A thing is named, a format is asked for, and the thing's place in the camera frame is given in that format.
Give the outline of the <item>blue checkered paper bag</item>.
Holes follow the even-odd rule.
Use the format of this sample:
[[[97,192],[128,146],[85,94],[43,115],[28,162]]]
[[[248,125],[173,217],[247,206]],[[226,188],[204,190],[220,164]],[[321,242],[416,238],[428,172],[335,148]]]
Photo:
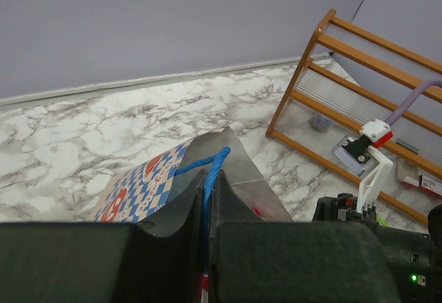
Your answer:
[[[90,214],[115,262],[111,302],[201,302],[209,292],[211,216],[291,218],[230,128],[220,128],[113,176]]]

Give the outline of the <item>wooden shelf rack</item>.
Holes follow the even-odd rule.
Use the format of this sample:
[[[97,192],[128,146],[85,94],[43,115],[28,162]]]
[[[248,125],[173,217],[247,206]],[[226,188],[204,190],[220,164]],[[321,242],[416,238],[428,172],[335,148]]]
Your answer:
[[[423,83],[423,78],[407,72],[407,63],[421,72],[436,73],[437,79],[441,78],[441,64],[336,17],[333,8],[315,27],[266,136],[357,186],[361,179],[332,155],[332,148],[345,135],[357,139],[366,123],[387,119],[405,97],[391,102],[381,91],[370,92],[349,75],[319,64],[312,55],[317,46],[349,59],[364,73],[374,73],[372,77],[381,80],[384,87],[392,83],[407,93]],[[393,136],[380,151],[394,162],[395,168],[398,162],[417,166],[418,176],[421,170],[424,177],[441,183],[441,123],[410,110],[390,124]],[[426,225],[427,214],[441,203],[441,197],[426,187],[402,183],[396,178],[396,171],[389,175],[379,200]]]

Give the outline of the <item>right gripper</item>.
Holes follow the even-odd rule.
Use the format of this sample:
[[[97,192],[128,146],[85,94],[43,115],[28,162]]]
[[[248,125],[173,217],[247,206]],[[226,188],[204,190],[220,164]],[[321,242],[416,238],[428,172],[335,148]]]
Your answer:
[[[354,222],[371,229],[376,228],[379,225],[376,207],[370,206],[367,210],[358,212],[357,201],[358,198],[349,193],[340,193],[337,197],[321,197],[317,201],[312,221]]]

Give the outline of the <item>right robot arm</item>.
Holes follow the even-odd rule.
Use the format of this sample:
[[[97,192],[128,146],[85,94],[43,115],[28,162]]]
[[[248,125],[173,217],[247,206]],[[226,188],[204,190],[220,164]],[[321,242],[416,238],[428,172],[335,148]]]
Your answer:
[[[383,254],[394,276],[403,302],[441,301],[441,206],[427,215],[428,233],[383,226],[376,207],[356,211],[358,198],[349,193],[321,197],[314,221],[358,222],[370,228],[383,246]]]

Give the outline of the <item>red white small box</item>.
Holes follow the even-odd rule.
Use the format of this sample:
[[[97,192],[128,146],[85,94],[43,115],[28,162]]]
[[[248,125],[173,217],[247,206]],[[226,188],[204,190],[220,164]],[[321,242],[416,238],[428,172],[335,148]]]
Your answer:
[[[430,177],[427,173],[403,159],[397,162],[396,178],[404,184],[441,198],[441,180]]]

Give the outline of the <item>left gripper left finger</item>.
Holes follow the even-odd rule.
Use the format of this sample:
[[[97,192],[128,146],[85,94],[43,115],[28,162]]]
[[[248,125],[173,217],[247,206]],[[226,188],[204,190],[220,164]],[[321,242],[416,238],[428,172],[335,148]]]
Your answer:
[[[205,178],[137,223],[3,223],[1,301],[199,302]]]

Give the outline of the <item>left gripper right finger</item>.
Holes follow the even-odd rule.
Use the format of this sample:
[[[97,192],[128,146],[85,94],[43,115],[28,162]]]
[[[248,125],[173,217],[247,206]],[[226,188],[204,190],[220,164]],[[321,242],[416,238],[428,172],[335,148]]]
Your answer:
[[[399,302],[361,224],[266,222],[216,179],[208,210],[210,302]]]

